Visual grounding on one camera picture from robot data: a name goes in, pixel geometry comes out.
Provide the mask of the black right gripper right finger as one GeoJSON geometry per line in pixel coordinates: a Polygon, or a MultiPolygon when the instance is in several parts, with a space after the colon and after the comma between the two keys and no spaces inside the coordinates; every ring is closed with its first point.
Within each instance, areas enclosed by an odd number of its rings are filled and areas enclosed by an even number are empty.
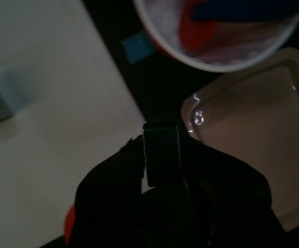
{"type": "Polygon", "coordinates": [[[285,248],[265,176],[175,124],[148,123],[143,130],[148,184],[185,186],[207,248],[285,248]]]}

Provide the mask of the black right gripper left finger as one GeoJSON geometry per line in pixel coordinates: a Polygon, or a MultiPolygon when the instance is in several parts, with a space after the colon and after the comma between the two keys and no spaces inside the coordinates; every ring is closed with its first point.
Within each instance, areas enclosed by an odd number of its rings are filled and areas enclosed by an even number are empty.
{"type": "Polygon", "coordinates": [[[89,170],[75,194],[67,248],[147,248],[140,228],[143,137],[89,170]]]}

